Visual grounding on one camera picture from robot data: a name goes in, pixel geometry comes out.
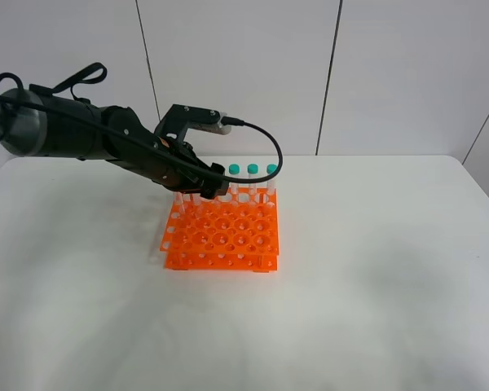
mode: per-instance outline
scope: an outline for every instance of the test tube cap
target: test tube cap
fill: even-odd
[[[267,174],[268,175],[273,174],[275,170],[277,170],[277,165],[268,165]]]
[[[230,175],[237,175],[239,171],[239,165],[230,165],[230,167],[228,167],[228,172]]]
[[[259,172],[258,165],[248,165],[248,174],[257,174]]]

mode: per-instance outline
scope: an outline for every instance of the white table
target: white table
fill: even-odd
[[[489,199],[456,160],[294,156],[278,189],[278,272],[177,272],[165,189],[7,163],[0,391],[489,390]]]

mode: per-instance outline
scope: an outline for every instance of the test tube rack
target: test tube rack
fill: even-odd
[[[171,270],[277,270],[277,194],[240,187],[216,200],[183,195],[170,210],[161,251]]]

